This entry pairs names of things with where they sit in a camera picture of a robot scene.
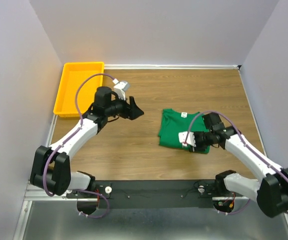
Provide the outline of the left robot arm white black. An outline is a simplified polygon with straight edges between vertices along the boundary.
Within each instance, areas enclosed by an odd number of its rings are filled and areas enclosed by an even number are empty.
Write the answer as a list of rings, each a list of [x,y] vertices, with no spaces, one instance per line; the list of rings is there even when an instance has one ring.
[[[144,111],[137,106],[133,96],[126,99],[121,89],[98,87],[94,102],[77,125],[54,144],[37,148],[30,183],[44,189],[51,197],[60,196],[67,190],[78,191],[85,198],[92,196],[95,176],[80,171],[72,172],[70,161],[88,140],[105,127],[109,117],[135,120],[142,115]]]

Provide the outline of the yellow plastic tray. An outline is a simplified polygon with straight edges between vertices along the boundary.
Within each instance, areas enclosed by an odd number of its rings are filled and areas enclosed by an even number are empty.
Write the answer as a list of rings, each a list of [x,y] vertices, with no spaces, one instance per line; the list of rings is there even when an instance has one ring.
[[[75,96],[80,85],[90,76],[104,72],[103,62],[67,62],[63,66],[53,113],[62,118],[78,117]],[[98,87],[102,86],[103,76],[89,80],[79,91],[78,106],[84,113],[94,101]]]

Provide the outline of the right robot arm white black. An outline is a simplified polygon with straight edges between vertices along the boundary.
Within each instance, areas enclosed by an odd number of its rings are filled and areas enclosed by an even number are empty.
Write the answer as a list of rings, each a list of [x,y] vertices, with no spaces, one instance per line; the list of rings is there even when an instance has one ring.
[[[234,192],[257,203],[268,217],[288,214],[288,168],[275,163],[257,150],[230,120],[217,111],[198,113],[188,130],[178,134],[182,145],[192,152],[218,145],[238,158],[254,175],[254,179],[241,176],[233,170],[216,175],[214,191],[220,196]]]

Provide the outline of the green t shirt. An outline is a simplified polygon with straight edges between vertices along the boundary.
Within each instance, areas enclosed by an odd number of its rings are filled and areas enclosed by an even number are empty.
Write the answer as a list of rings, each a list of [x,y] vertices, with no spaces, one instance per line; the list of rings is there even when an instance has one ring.
[[[178,134],[181,132],[186,132],[192,119],[199,114],[187,113],[187,112],[177,112],[173,109],[163,109],[161,118],[161,127],[158,133],[159,145],[162,147],[181,149],[188,151],[188,146],[184,147],[179,142]]]

